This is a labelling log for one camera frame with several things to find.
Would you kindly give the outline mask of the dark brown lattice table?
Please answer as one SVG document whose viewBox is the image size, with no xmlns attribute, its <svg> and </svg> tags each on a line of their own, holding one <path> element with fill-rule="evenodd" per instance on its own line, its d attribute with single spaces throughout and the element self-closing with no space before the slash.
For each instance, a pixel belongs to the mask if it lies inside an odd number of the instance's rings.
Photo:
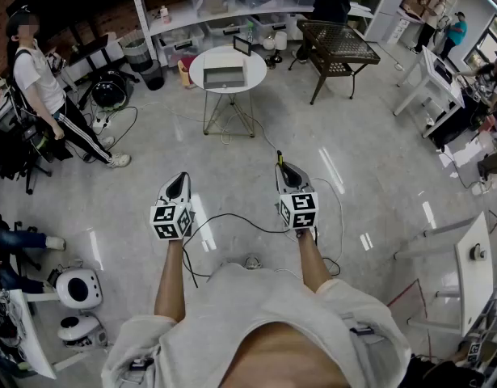
<svg viewBox="0 0 497 388">
<path fill-rule="evenodd" d="M 321 20 L 300 19 L 297 28 L 302 32 L 303 45 L 311 44 L 308 59 L 319 73 L 310 105 L 314 105 L 327 78 L 350 77 L 353 99 L 356 75 L 368 65 L 378 65 L 381 58 L 372 47 L 346 24 Z"/>
</svg>

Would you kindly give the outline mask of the grey mesh wastebasket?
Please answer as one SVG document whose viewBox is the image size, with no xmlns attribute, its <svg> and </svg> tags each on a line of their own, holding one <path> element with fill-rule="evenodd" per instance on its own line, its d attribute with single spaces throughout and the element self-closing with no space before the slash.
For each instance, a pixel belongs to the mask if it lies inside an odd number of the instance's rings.
<svg viewBox="0 0 497 388">
<path fill-rule="evenodd" d="M 119 44 L 133 72 L 142 73 L 153 66 L 153 59 L 150 56 L 145 38 L 131 40 L 124 36 Z"/>
</svg>

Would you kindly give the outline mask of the red plastic basket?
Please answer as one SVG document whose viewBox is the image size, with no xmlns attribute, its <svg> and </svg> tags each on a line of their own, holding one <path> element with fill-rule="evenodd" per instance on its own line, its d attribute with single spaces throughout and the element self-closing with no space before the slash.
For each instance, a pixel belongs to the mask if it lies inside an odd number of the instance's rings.
<svg viewBox="0 0 497 388">
<path fill-rule="evenodd" d="M 189 89 L 192 87 L 192 80 L 190 78 L 190 65 L 192 64 L 194 60 L 194 57 L 183 57 L 177 62 L 177 67 L 179 70 L 179 76 L 182 85 L 186 88 Z"/>
</svg>

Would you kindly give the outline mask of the black flat device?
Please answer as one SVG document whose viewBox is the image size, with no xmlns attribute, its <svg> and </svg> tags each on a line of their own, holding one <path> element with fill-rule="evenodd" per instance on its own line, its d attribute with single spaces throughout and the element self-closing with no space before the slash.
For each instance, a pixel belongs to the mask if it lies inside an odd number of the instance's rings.
<svg viewBox="0 0 497 388">
<path fill-rule="evenodd" d="M 433 62 L 434 70 L 449 84 L 453 82 L 453 75 L 447 69 L 445 63 L 440 59 L 435 59 Z"/>
</svg>

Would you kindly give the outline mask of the white box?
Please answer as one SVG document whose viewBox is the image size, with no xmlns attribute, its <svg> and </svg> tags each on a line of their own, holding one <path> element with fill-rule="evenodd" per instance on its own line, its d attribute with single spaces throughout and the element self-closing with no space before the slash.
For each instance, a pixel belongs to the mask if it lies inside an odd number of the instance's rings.
<svg viewBox="0 0 497 388">
<path fill-rule="evenodd" d="M 245 86 L 244 56 L 233 53 L 209 53 L 204 56 L 204 89 L 227 89 Z"/>
</svg>

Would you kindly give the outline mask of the black floor fan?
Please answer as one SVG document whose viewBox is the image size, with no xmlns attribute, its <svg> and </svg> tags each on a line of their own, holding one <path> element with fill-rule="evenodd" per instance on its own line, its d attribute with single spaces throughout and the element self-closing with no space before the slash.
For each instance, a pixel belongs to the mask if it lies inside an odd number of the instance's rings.
<svg viewBox="0 0 497 388">
<path fill-rule="evenodd" d="M 95 103 L 106 111 L 122 108 L 127 101 L 127 83 L 118 70 L 107 70 L 91 89 Z"/>
</svg>

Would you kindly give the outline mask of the white globe table lamp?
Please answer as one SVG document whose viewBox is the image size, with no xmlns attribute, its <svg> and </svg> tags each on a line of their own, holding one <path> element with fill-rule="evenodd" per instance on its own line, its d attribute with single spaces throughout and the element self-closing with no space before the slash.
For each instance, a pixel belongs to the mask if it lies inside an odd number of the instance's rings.
<svg viewBox="0 0 497 388">
<path fill-rule="evenodd" d="M 283 61 L 281 53 L 287 48 L 287 42 L 287 33 L 283 31 L 277 31 L 273 36 L 263 39 L 263 48 L 268 52 L 272 51 L 272 55 L 265 58 L 265 63 L 269 70 L 275 69 L 276 65 Z"/>
</svg>

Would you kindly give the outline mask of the black office chair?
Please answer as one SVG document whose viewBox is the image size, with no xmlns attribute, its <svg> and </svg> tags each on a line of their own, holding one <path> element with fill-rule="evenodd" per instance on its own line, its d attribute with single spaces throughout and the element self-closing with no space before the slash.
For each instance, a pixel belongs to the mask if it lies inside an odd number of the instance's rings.
<svg viewBox="0 0 497 388">
<path fill-rule="evenodd" d="M 39 163 L 41 154 L 33 145 L 32 136 L 26 135 L 25 129 L 18 126 L 5 132 L 0 129 L 0 179 L 25 178 L 25 191 L 30 196 L 32 172 L 38 170 L 47 177 L 53 173 L 44 169 Z"/>
</svg>

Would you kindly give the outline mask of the black picture frame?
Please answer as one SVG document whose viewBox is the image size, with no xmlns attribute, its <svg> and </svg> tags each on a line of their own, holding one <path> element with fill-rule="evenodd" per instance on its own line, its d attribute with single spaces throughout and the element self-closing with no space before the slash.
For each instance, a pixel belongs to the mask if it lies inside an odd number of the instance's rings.
<svg viewBox="0 0 497 388">
<path fill-rule="evenodd" d="M 236 51 L 250 57 L 252 52 L 252 44 L 248 40 L 244 40 L 239 36 L 233 37 L 233 47 Z"/>
</svg>

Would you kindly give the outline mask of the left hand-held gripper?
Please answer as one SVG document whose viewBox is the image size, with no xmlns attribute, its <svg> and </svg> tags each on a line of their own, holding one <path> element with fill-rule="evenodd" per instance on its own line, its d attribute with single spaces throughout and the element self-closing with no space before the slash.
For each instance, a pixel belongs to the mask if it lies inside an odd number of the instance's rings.
<svg viewBox="0 0 497 388">
<path fill-rule="evenodd" d="M 150 207 L 150 225 L 159 240 L 174 241 L 191 235 L 195 215 L 191 195 L 191 179 L 185 171 L 161 186 Z"/>
</svg>

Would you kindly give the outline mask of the person's left forearm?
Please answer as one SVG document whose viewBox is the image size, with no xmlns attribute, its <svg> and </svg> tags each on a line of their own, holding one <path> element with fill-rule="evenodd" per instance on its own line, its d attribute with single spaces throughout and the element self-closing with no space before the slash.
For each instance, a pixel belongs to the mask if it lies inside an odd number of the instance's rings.
<svg viewBox="0 0 497 388">
<path fill-rule="evenodd" d="M 181 322 L 186 314 L 183 288 L 183 241 L 168 242 L 166 259 L 154 303 L 154 314 Z"/>
</svg>

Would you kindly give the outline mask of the white metal shelf unit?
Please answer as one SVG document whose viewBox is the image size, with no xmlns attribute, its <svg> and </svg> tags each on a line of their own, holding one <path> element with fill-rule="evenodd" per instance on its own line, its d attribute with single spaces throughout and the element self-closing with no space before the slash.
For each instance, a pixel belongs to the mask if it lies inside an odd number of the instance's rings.
<svg viewBox="0 0 497 388">
<path fill-rule="evenodd" d="M 198 15 L 194 9 L 192 9 L 192 4 L 185 0 L 183 2 L 177 2 L 175 4 L 170 4 L 168 6 L 170 21 L 165 22 L 159 11 L 153 10 L 148 11 L 146 9 L 145 0 L 133 0 L 137 15 L 140 21 L 141 30 L 144 33 L 144 37 L 146 38 L 146 42 L 148 44 L 148 49 L 150 51 L 150 56 L 152 58 L 156 58 L 158 56 L 158 52 L 154 47 L 154 43 L 152 38 L 161 33 L 168 32 L 170 30 L 186 27 L 189 25 L 193 25 L 195 23 L 202 23 L 204 21 L 209 21 L 213 19 L 220 18 L 228 18 L 234 17 L 236 15 L 250 15 L 250 14 L 259 14 L 259 13 L 284 13 L 284 12 L 311 12 L 313 9 L 311 7 L 297 6 L 297 5 L 289 5 L 287 2 L 282 2 L 276 4 L 274 7 L 270 6 L 260 6 L 250 8 L 245 3 L 238 3 L 236 8 L 231 12 L 226 12 L 222 14 L 216 15 Z"/>
</svg>

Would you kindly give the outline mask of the person's right forearm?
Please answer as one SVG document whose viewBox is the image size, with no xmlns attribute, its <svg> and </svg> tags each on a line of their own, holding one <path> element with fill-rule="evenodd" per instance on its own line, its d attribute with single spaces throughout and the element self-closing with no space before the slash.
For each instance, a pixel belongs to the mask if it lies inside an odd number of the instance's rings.
<svg viewBox="0 0 497 388">
<path fill-rule="evenodd" d="M 332 279 L 309 229 L 298 230 L 298 246 L 301 258 L 303 283 L 316 293 Z"/>
</svg>

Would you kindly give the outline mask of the round white side table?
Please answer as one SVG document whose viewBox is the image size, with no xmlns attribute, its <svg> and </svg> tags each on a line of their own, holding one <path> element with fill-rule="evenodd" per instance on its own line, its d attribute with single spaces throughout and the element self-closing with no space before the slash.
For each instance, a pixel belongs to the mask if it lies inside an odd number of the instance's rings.
<svg viewBox="0 0 497 388">
<path fill-rule="evenodd" d="M 227 125 L 219 120 L 224 110 L 230 108 L 233 116 L 238 118 L 245 129 L 244 136 L 255 136 L 255 116 L 253 110 L 252 91 L 263 82 L 267 75 L 264 59 L 253 52 L 250 57 L 244 55 L 245 86 L 227 89 L 204 89 L 203 65 L 204 56 L 209 53 L 233 53 L 233 45 L 222 45 L 211 48 L 198 55 L 190 65 L 190 78 L 204 91 L 203 134 L 225 135 Z"/>
</svg>

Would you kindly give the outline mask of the white round appliance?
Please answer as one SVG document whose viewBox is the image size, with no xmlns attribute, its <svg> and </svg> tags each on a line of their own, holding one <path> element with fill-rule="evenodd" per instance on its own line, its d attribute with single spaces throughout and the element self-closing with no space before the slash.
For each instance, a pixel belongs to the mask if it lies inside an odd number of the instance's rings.
<svg viewBox="0 0 497 388">
<path fill-rule="evenodd" d="M 75 352 L 106 348 L 107 332 L 93 315 L 69 316 L 61 320 L 57 331 L 64 346 Z"/>
<path fill-rule="evenodd" d="M 91 310 L 103 302 L 97 274 L 89 268 L 65 270 L 56 281 L 60 302 L 75 310 Z"/>
</svg>

